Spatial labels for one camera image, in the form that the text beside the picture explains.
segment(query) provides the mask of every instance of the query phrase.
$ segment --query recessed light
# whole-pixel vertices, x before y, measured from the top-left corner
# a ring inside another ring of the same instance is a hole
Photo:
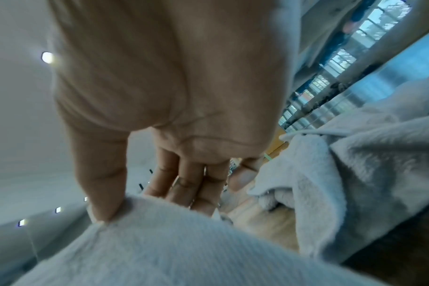
[[[51,64],[54,61],[54,55],[50,52],[43,52],[41,54],[41,60],[47,64]]]

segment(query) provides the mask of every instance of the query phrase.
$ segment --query person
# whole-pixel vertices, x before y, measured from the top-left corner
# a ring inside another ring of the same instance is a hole
[[[124,200],[133,131],[157,150],[145,194],[211,215],[232,157],[230,188],[253,180],[292,84],[299,2],[49,0],[56,106],[97,220]]]

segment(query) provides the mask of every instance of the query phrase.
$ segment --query ceiling light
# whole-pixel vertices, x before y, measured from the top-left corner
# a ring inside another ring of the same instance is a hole
[[[41,54],[41,60],[47,64],[51,64],[54,61],[54,56],[50,52],[43,52]]]

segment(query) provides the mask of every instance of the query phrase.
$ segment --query gray towel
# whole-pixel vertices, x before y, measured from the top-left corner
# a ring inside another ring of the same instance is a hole
[[[248,193],[295,209],[303,255],[342,262],[429,204],[429,79],[281,138]]]
[[[15,286],[378,286],[185,208],[129,198],[123,216],[93,224]]]

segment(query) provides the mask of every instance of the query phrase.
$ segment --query fabric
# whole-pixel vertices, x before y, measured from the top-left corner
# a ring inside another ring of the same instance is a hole
[[[295,209],[302,255],[343,262],[429,204],[429,79],[281,138],[248,193]]]
[[[130,197],[15,286],[383,285],[155,198]]]

